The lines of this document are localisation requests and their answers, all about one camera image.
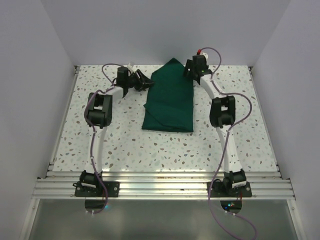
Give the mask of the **green surgical drape cloth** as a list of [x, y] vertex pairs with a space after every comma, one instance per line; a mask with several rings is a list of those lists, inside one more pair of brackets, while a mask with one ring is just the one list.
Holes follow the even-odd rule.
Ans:
[[158, 132], [192, 133], [194, 131], [194, 83], [183, 76], [184, 65], [172, 58], [151, 74], [144, 104], [142, 129]]

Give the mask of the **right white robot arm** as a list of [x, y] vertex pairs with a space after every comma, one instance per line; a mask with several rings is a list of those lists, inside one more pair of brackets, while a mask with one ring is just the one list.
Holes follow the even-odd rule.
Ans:
[[223, 170], [223, 180], [213, 180], [211, 189], [223, 191], [227, 196], [241, 195], [246, 190], [247, 177], [241, 165], [230, 129], [236, 123], [236, 99], [233, 95], [222, 94], [218, 86], [212, 83], [212, 71], [207, 65], [208, 56], [199, 50], [192, 59], [188, 59], [183, 75], [196, 81], [211, 98], [209, 121], [216, 130], [222, 149], [222, 156], [218, 165]]

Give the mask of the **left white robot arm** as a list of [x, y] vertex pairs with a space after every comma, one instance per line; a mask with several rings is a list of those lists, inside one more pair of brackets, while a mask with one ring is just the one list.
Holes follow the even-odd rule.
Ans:
[[129, 89], [138, 92], [152, 87], [155, 83], [139, 69], [133, 70], [132, 66], [116, 65], [116, 78], [110, 81], [111, 86], [106, 90], [96, 90], [88, 96], [88, 102], [84, 110], [84, 119], [92, 128], [88, 147], [88, 160], [82, 171], [76, 188], [87, 191], [92, 196], [99, 196], [106, 189], [103, 183], [103, 146], [105, 135], [112, 122], [113, 105], [124, 98]]

